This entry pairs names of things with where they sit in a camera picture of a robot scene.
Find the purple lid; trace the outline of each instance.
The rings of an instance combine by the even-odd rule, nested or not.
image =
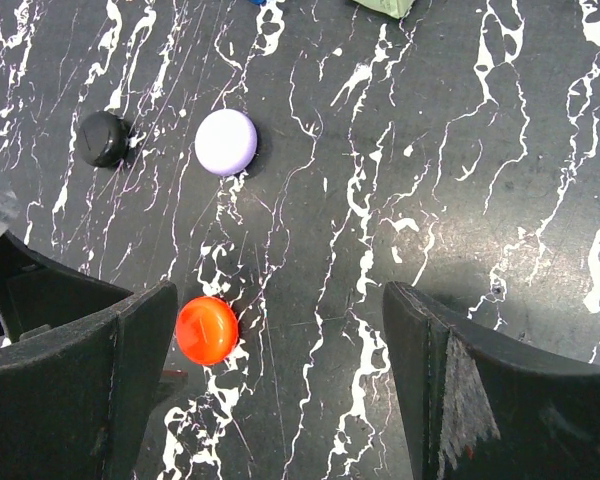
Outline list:
[[[216,175],[235,175],[253,160],[258,136],[244,113],[229,108],[216,110],[205,118],[195,139],[200,164]]]

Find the red round object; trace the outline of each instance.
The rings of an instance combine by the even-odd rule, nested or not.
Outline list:
[[[189,360],[213,365],[227,358],[238,343],[238,320],[222,300],[199,297],[180,311],[176,340]]]

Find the black cap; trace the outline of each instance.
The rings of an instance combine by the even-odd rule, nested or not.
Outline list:
[[[113,167],[127,154],[129,128],[112,113],[92,113],[80,125],[76,148],[89,165]]]

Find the black marble surface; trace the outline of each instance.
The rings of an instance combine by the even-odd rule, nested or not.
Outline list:
[[[193,153],[221,107],[259,128],[239,177]],[[75,155],[101,109],[117,171]],[[31,248],[239,312],[225,364],[174,342],[140,479],[411,478],[389,280],[600,364],[600,0],[1,0],[0,168]]]

